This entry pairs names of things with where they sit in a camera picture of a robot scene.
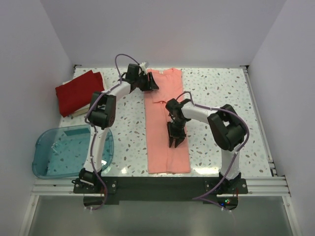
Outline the salmon pink t-shirt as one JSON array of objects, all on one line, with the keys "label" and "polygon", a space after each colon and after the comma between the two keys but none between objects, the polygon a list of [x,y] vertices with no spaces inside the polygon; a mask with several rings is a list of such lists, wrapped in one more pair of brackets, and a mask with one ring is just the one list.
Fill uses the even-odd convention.
[{"label": "salmon pink t-shirt", "polygon": [[159,74],[149,69],[159,90],[144,93],[148,173],[185,174],[190,172],[189,146],[184,140],[177,148],[169,147],[166,103],[183,92],[182,72],[170,68]]}]

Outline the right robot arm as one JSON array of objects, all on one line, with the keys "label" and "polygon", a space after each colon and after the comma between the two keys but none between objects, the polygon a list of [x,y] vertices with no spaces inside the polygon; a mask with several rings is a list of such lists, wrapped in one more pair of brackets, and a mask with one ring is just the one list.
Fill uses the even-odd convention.
[{"label": "right robot arm", "polygon": [[213,139],[221,148],[221,169],[218,183],[203,197],[221,189],[231,193],[241,178],[239,167],[240,151],[249,140],[249,128],[233,107],[226,104],[219,108],[194,104],[190,99],[182,102],[172,98],[166,105],[171,121],[167,123],[169,147],[177,148],[186,138],[185,126],[190,120],[208,124]]}]

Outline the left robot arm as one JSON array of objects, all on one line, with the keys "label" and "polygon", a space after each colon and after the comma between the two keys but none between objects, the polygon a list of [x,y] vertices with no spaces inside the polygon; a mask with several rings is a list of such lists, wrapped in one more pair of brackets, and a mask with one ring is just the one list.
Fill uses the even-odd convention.
[{"label": "left robot arm", "polygon": [[149,92],[159,89],[147,67],[147,62],[129,64],[127,72],[120,76],[117,84],[105,91],[93,93],[85,118],[91,127],[91,138],[86,161],[75,182],[77,188],[87,189],[91,193],[105,188],[101,179],[101,161],[109,128],[115,121],[117,101],[135,89]]}]

